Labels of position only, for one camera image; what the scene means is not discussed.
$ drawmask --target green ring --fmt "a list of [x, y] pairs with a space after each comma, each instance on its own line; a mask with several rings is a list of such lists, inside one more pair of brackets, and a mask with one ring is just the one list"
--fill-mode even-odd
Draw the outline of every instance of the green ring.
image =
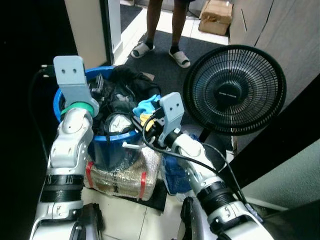
[[69, 111], [70, 109], [73, 109], [73, 108], [85, 109], [91, 114], [92, 117], [94, 116], [94, 108], [90, 104], [88, 104], [86, 102], [75, 102], [75, 103], [72, 103], [70, 106], [66, 107], [65, 109], [63, 109], [61, 111], [61, 115], [65, 114], [67, 111]]

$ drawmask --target metal bracket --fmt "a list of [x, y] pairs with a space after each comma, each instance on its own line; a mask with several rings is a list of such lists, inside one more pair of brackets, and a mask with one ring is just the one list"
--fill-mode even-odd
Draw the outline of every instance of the metal bracket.
[[177, 128], [181, 129], [181, 120], [185, 109], [179, 92], [172, 92], [165, 95], [160, 99], [159, 105], [164, 111], [164, 126], [158, 143], [161, 147], [164, 147], [164, 141], [168, 134]]
[[56, 56], [53, 59], [56, 82], [65, 98], [65, 107], [83, 102], [93, 107], [93, 116], [99, 113], [99, 104], [92, 98], [85, 75], [84, 60], [80, 56]]

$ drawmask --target person's leg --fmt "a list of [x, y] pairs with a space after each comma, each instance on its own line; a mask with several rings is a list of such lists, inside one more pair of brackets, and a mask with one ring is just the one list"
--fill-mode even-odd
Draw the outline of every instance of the person's leg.
[[147, 38], [145, 44], [147, 44], [150, 49], [154, 47], [155, 33], [160, 18], [162, 2], [163, 0], [149, 1], [146, 13]]
[[186, 21], [188, 4], [188, 0], [174, 0], [172, 16], [172, 45], [169, 55], [181, 68], [188, 68], [190, 66], [190, 60], [184, 52], [179, 49], [179, 41]]
[[154, 38], [160, 18], [162, 2], [163, 0], [149, 1], [146, 14], [147, 37], [145, 42], [140, 43], [132, 50], [131, 56], [133, 58], [139, 59], [146, 55], [148, 52], [151, 52], [153, 49], [155, 49]]
[[172, 54], [179, 51], [179, 41], [182, 30], [184, 29], [186, 15], [188, 10], [188, 1], [186, 0], [174, 0], [174, 9], [172, 16]]

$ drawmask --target white sandal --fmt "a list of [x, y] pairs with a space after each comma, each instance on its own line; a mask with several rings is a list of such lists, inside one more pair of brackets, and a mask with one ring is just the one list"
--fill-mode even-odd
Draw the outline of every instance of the white sandal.
[[132, 52], [131, 52], [131, 56], [135, 59], [139, 59], [141, 57], [143, 57], [144, 55], [146, 55], [147, 53], [153, 51], [155, 49], [155, 46], [153, 45], [153, 48], [150, 49], [144, 42], [142, 42], [141, 44], [139, 44], [138, 46], [136, 46]]
[[174, 54], [171, 54], [169, 51], [169, 55], [176, 61], [176, 63], [181, 67], [181, 68], [188, 68], [190, 67], [191, 63], [189, 58], [185, 55], [183, 51], [177, 51]]

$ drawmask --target gray cabinet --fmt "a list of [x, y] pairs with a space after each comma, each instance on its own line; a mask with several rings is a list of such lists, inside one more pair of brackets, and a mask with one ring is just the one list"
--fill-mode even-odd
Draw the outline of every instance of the gray cabinet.
[[284, 107], [320, 73], [319, 0], [275, 0], [256, 47], [273, 56], [287, 82]]
[[[235, 0], [230, 42], [255, 46], [276, 59], [287, 82], [286, 108], [320, 73], [320, 1]], [[238, 150], [257, 135], [238, 137]]]
[[235, 0], [233, 3], [230, 43], [254, 46], [268, 17], [272, 0]]

